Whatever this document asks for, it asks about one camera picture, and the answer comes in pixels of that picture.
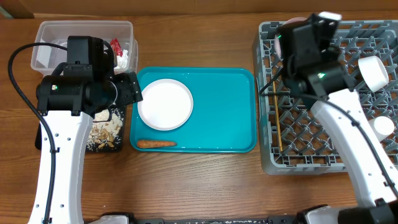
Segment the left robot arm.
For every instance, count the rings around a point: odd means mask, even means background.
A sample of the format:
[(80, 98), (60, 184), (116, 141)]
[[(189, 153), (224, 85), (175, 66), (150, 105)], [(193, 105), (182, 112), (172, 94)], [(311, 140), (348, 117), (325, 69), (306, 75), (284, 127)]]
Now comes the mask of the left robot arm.
[(95, 113), (142, 100), (134, 72), (94, 80), (45, 76), (37, 87), (41, 157), (29, 223), (83, 223), (81, 185)]

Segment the grey dishwasher rack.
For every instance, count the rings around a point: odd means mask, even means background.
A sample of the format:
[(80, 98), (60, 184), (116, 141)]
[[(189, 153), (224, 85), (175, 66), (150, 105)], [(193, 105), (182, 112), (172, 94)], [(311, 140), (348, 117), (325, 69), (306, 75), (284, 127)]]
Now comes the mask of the grey dishwasher rack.
[[(282, 62), (274, 50), (279, 21), (262, 22), (253, 43), (254, 74), (259, 95), (259, 131), (263, 170), (270, 175), (317, 175), (346, 170), (321, 124), (300, 99), (287, 95), (281, 79), (275, 82), (283, 152), (279, 152), (271, 78)], [(343, 21), (331, 43), (341, 50), (340, 63), (356, 79), (355, 89), (367, 119), (386, 116), (397, 122), (397, 21)], [(377, 56), (389, 83), (372, 92), (359, 72), (358, 60)]]

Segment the orange carrot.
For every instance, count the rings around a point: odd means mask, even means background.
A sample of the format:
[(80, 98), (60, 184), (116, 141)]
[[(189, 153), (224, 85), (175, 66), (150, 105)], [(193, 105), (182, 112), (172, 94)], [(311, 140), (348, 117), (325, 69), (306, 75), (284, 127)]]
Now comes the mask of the orange carrot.
[(138, 140), (136, 146), (141, 149), (154, 149), (162, 147), (174, 147), (177, 143), (173, 141), (160, 141), (160, 140)]

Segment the white bowl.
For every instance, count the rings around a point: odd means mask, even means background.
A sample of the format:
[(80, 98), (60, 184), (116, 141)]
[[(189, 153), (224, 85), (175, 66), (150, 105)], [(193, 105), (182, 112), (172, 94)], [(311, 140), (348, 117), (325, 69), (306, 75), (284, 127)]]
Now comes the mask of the white bowl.
[(389, 83), (389, 76), (381, 59), (370, 56), (358, 60), (359, 71), (365, 84), (372, 92), (377, 92)]

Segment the wooden chopstick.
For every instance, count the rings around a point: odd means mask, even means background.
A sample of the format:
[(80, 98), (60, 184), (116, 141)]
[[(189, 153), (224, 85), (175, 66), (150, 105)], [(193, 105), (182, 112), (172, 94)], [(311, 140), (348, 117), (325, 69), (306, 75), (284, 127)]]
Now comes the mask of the wooden chopstick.
[(275, 94), (273, 97), (274, 97), (274, 108), (275, 108), (275, 121), (277, 126), (277, 140), (278, 140), (279, 152), (282, 153), (283, 145), (282, 145), (282, 137), (280, 131), (279, 108), (277, 102), (275, 82), (272, 83), (272, 87), (273, 87), (273, 93)]

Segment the pink bowl with food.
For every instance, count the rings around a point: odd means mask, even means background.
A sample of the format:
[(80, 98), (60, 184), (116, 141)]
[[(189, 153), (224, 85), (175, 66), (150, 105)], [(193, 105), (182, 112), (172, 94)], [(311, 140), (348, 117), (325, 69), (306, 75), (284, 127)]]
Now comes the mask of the pink bowl with food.
[[(302, 21), (306, 21), (307, 18), (306, 17), (294, 17), (291, 18), (289, 20), (287, 20), (285, 23), (282, 24), (282, 26), (287, 25), (287, 24), (293, 24), (295, 22), (302, 22)], [(280, 34), (276, 33), (275, 37), (274, 37), (274, 49), (275, 49), (275, 53), (276, 55), (282, 59), (282, 49), (280, 46)]]

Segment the red snack wrapper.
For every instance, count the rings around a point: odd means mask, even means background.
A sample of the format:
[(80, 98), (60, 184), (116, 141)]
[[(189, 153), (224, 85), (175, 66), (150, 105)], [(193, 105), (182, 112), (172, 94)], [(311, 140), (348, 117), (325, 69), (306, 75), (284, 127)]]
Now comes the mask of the red snack wrapper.
[(110, 42), (110, 45), (111, 45), (113, 52), (115, 53), (116, 56), (119, 56), (119, 57), (123, 56), (123, 50), (120, 46), (118, 39), (112, 39)]

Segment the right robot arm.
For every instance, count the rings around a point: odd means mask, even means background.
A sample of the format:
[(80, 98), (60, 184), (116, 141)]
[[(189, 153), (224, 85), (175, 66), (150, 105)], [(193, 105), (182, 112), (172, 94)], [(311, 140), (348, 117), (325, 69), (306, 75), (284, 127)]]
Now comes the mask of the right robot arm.
[(357, 207), (320, 205), (297, 214), (296, 223), (397, 223), (397, 169), (372, 130), (354, 89), (355, 79), (331, 44), (339, 14), (321, 12), (277, 30), (282, 80), (290, 95), (326, 130), (349, 174)]

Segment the white tissue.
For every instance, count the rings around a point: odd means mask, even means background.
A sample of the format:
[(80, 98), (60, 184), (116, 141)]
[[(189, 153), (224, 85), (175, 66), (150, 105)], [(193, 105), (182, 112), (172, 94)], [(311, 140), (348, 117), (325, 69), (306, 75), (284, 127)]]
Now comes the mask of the white tissue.
[(114, 51), (116, 66), (115, 69), (127, 69), (128, 66), (128, 50), (122, 50), (121, 55), (118, 55), (116, 51)]

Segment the white cup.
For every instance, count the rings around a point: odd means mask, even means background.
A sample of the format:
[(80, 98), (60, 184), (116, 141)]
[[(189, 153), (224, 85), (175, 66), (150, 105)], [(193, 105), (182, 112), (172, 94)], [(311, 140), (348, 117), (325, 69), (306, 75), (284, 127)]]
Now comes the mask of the white cup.
[(394, 122), (386, 116), (370, 119), (368, 123), (379, 141), (392, 134), (395, 128)]

